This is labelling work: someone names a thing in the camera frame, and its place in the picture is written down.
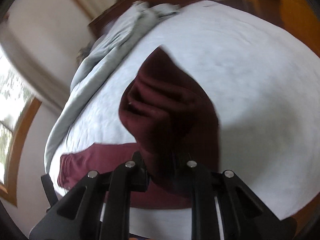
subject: curtain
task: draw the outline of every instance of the curtain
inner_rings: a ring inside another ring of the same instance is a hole
[[[69,89],[48,73],[22,47],[7,23],[0,24],[0,45],[13,69],[25,81],[27,87],[45,105],[60,113],[69,98]]]

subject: metal screw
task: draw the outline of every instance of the metal screw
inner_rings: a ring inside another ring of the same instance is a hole
[[[188,161],[187,166],[190,168],[194,168],[197,166],[197,163],[195,161]]]
[[[88,177],[91,178],[91,179],[97,177],[97,175],[98,175],[97,171],[89,171],[88,172]]]
[[[224,172],[224,175],[225,175],[227,178],[232,178],[235,174],[234,174],[233,171],[228,170],[228,171],[225,171],[225,172]]]
[[[134,161],[128,161],[125,163],[125,166],[127,168],[133,168],[136,165],[136,163]]]

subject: white wall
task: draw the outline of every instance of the white wall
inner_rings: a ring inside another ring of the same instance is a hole
[[[9,26],[49,72],[70,85],[76,72],[76,55],[91,41],[90,20],[73,0],[16,0]],[[18,207],[1,199],[13,221],[28,235],[45,215],[49,203],[42,188],[44,147],[58,116],[41,105],[28,132],[19,166]]]
[[[18,40],[69,86],[79,49],[93,39],[90,19],[73,0],[16,0],[9,12],[9,27]]]
[[[42,188],[44,147],[57,115],[41,105],[28,132],[19,166],[17,204],[1,199],[20,230],[28,236],[31,228],[45,215],[49,203]]]

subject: window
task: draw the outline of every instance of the window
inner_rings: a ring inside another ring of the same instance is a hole
[[[0,196],[14,205],[20,155],[40,104],[0,47]]]

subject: mattress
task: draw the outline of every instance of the mattress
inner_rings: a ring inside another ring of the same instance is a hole
[[[147,56],[162,46],[215,105],[220,170],[233,170],[284,219],[320,191],[320,59],[287,31],[212,1],[184,7],[143,37],[70,127],[60,156],[96,143],[135,142],[118,117],[120,98]],[[191,211],[131,209],[130,232],[189,239]]]

